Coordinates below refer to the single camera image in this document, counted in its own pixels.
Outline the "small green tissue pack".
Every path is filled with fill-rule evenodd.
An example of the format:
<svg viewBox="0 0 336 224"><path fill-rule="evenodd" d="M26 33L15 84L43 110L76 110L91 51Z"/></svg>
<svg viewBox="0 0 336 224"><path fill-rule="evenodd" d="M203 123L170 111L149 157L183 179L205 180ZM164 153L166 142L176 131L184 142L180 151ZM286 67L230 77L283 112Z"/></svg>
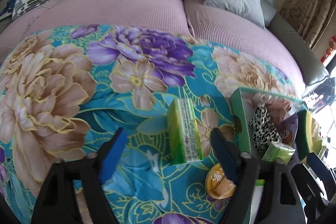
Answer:
<svg viewBox="0 0 336 224"><path fill-rule="evenodd" d="M281 142L272 141L264 153L262 160L276 162L277 159L280 159L285 165L287 165L294 153L295 148Z"/></svg>

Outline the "yellow green scrub sponge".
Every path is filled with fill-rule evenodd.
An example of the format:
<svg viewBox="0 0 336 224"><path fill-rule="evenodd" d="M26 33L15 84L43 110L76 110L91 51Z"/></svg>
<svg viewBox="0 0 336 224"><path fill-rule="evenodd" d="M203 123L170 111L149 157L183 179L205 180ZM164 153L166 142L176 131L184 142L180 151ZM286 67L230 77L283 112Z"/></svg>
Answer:
<svg viewBox="0 0 336 224"><path fill-rule="evenodd" d="M306 158L310 153L319 155L322 152L323 138L320 136L320 126L312 117L311 112L301 110L297 113L297 116L296 150L299 160L306 163Z"/></svg>

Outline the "purple wet wipes packet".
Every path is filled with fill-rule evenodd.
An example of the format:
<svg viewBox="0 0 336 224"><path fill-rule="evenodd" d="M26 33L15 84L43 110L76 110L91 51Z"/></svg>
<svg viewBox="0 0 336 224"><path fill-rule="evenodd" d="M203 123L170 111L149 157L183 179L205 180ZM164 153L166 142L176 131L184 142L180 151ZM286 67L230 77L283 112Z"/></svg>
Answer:
<svg viewBox="0 0 336 224"><path fill-rule="evenodd" d="M282 143L292 146L298 130L298 115L294 113L289 118L283 120L278 126L278 132Z"/></svg>

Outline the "green tissue pack with barcode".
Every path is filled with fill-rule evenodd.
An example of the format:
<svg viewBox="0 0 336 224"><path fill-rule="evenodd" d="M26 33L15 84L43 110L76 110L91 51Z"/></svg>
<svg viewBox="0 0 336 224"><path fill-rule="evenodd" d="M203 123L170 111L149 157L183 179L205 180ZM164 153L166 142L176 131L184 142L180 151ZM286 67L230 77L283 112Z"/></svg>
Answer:
<svg viewBox="0 0 336 224"><path fill-rule="evenodd" d="M202 161L203 152L192 100L174 99L166 118L171 163L180 165Z"/></svg>

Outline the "black white leopard scrunchie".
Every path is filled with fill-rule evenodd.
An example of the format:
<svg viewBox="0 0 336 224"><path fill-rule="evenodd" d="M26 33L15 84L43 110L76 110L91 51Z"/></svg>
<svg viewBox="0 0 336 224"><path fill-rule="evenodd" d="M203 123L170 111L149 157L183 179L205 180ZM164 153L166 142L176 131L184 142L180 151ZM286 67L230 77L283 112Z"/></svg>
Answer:
<svg viewBox="0 0 336 224"><path fill-rule="evenodd" d="M257 152L264 153L272 142L281 143L281 137L264 104L255 107L248 125L252 130L252 142Z"/></svg>

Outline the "pink fluffy scrunchie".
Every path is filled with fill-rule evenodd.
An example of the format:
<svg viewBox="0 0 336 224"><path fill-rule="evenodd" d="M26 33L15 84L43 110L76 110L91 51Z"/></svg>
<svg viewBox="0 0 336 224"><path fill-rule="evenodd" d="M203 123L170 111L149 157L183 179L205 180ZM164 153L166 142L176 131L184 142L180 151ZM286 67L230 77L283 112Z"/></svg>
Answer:
<svg viewBox="0 0 336 224"><path fill-rule="evenodd" d="M283 121L293 106L292 102L286 98L261 93L252 96L252 104L254 106L264 104L275 123Z"/></svg>

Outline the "teal cardboard box tray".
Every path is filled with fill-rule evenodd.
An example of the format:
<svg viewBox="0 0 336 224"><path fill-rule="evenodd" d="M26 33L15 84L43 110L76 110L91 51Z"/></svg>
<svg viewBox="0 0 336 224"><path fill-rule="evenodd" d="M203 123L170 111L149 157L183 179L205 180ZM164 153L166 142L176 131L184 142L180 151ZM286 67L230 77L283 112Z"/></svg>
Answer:
<svg viewBox="0 0 336 224"><path fill-rule="evenodd" d="M230 101L236 120L238 148L248 152L257 160L260 170L255 190L260 192L260 201L251 203L251 211L257 206L256 215L250 217L252 223L305 223L305 214L299 199L294 179L280 159L276 162L263 161L264 153L259 153L253 146L252 130L248 122L253 117L255 107L252 96L257 94L249 88L238 88Z"/></svg>

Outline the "floral teal blanket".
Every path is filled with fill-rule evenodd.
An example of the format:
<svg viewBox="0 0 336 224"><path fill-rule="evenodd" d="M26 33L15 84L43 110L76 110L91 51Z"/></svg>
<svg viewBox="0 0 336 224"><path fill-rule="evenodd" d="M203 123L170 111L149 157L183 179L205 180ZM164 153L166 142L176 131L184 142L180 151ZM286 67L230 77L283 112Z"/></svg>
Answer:
<svg viewBox="0 0 336 224"><path fill-rule="evenodd" d="M210 132L235 139L240 88L297 98L304 85L274 64L215 42L128 26L33 33L1 62L1 194L30 223L57 160L96 152L118 128L127 145L104 192L120 223L218 223L228 206L205 190ZM172 165L166 113L190 98L203 160Z"/></svg>

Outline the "red hanging decoration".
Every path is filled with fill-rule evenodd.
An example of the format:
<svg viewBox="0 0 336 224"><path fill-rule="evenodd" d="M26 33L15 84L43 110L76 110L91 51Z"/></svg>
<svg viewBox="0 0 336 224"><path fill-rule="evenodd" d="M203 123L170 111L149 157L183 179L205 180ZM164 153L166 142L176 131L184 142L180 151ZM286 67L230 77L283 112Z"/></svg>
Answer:
<svg viewBox="0 0 336 224"><path fill-rule="evenodd" d="M321 63L325 63L326 60L332 55L332 53L336 49L336 36L332 36L329 40L329 46L327 50L325 51L325 54L321 57L320 61Z"/></svg>

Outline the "beige patterned curtain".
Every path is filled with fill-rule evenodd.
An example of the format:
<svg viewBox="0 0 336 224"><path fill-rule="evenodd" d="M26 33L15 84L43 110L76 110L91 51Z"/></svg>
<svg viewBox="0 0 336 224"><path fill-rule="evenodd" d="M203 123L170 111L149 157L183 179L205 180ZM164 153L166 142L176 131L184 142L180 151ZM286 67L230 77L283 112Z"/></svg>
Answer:
<svg viewBox="0 0 336 224"><path fill-rule="evenodd" d="M335 0L286 0L281 16L311 49L318 44L335 12Z"/></svg>

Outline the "blue cushion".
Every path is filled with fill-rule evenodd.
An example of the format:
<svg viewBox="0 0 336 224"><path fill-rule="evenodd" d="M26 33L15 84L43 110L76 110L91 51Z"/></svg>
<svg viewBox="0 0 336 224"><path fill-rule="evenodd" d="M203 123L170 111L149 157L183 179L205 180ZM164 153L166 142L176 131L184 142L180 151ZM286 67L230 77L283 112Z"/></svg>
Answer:
<svg viewBox="0 0 336 224"><path fill-rule="evenodd" d="M1 11L0 20L8 18L12 13L15 6L16 0L9 0L5 8Z"/></svg>

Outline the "pink sofa seat cover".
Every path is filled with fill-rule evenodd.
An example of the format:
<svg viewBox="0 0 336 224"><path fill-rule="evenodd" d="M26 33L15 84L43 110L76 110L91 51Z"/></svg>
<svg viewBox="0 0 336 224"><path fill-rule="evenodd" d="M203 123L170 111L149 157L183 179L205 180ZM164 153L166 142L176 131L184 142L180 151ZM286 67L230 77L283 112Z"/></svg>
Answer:
<svg viewBox="0 0 336 224"><path fill-rule="evenodd" d="M1 32L1 60L32 32L86 24L152 28L217 42L282 70L298 94L305 89L298 64L276 36L202 0L49 0Z"/></svg>

